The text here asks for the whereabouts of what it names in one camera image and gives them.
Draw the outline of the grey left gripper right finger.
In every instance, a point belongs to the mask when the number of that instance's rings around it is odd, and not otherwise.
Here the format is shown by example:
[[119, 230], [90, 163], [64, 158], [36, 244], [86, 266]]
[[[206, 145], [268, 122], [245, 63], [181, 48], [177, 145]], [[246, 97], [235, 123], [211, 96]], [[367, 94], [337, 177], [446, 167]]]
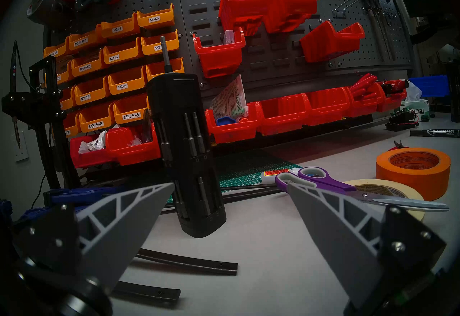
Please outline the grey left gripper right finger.
[[312, 240], [349, 297], [345, 311], [400, 311], [434, 280], [446, 243], [395, 199], [376, 211], [351, 196], [287, 183]]

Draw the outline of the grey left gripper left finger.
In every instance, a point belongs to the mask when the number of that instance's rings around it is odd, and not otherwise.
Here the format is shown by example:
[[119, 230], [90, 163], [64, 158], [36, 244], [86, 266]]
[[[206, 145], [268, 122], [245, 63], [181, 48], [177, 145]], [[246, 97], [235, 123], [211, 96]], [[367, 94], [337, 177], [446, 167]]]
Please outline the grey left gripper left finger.
[[157, 184], [109, 195], [75, 212], [56, 205], [13, 236], [21, 257], [60, 275], [96, 277], [108, 291], [150, 234], [174, 190]]

